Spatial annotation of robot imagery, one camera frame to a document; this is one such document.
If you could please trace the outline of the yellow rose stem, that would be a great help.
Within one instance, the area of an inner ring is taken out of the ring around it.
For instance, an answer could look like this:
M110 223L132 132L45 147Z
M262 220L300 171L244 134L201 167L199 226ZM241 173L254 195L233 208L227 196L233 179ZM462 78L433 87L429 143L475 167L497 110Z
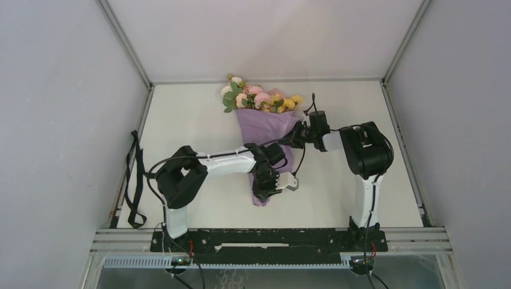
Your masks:
M283 97L280 94L271 95L268 101L264 101L262 110L271 113L285 113L294 111L297 106L301 105L303 97L300 95L292 95L290 97Z

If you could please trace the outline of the white rose stem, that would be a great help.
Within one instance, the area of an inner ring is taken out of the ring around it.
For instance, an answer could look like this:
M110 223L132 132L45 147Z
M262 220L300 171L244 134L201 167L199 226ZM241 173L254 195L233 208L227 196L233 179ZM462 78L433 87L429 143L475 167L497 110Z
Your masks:
M246 86L246 81L241 77L228 74L228 84L224 86L220 93L222 96L222 103L224 105L224 113L230 113L238 108L237 97L243 94Z

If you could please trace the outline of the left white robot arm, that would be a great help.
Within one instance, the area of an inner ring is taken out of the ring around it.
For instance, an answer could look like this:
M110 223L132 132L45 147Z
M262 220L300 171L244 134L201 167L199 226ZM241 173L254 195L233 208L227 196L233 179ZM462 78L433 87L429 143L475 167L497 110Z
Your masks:
M165 243L174 251L188 244L187 206L207 178L247 173L252 175L252 193L261 202L283 190L295 191L299 180L292 172L280 173L288 164L281 145L284 139L262 144L246 143L232 151L199 153L183 146L173 156L154 164L146 175L149 189L163 205Z

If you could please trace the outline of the pink rose stem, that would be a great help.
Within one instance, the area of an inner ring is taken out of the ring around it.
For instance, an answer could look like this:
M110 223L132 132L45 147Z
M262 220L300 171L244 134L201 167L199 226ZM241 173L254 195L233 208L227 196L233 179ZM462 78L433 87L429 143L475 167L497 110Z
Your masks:
M272 96L266 93L259 85L246 85L234 95L233 104L235 109L253 109L270 111Z

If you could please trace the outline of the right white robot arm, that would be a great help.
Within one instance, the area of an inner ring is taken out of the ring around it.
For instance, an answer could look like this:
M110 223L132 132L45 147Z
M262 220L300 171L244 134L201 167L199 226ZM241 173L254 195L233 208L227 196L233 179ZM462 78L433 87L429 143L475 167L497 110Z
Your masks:
M378 201L383 175L394 161L393 147L374 122L330 128L326 113L316 107L315 95L312 95L312 104L304 114L308 120L294 124L285 136L287 145L305 149L305 145L310 143L321 152L344 151L356 180L348 242L355 250L365 250L372 243L372 238L380 233Z

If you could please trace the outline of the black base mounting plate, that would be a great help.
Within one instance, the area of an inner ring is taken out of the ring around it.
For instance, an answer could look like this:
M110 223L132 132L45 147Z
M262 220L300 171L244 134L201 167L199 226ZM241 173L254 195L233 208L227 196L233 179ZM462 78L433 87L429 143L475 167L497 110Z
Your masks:
M174 240L161 231L151 236L150 252L192 255L205 261L332 261L388 251L384 232L368 241L355 240L348 230L320 229L197 229Z

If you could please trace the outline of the pink wrapping paper sheet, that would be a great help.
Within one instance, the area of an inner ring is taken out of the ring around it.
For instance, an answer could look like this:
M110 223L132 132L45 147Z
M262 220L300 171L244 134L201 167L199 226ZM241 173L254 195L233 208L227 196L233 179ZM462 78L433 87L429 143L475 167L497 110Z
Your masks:
M288 98L288 95L279 89L272 89L267 92L270 96L280 95L281 98ZM295 111L282 113L272 113L269 111L259 111L249 108L237 109L234 111L241 129L242 142L263 144L267 141L283 138L293 128L299 120L295 117ZM281 160L275 167L279 173L291 172L293 170L294 160L290 147L281 146L286 159ZM270 201L260 201L252 196L252 203L257 207L264 207Z

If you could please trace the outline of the aluminium frame rail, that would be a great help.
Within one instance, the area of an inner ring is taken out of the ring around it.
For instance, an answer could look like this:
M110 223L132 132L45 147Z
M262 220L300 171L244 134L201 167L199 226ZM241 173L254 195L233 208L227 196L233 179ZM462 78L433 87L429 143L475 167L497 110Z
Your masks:
M153 253L162 248L161 229L99 229L91 253ZM383 228L377 237L355 239L345 228L322 229L191 229L175 241L192 253L216 253L227 248L307 248L316 253L378 255L451 255L444 228Z

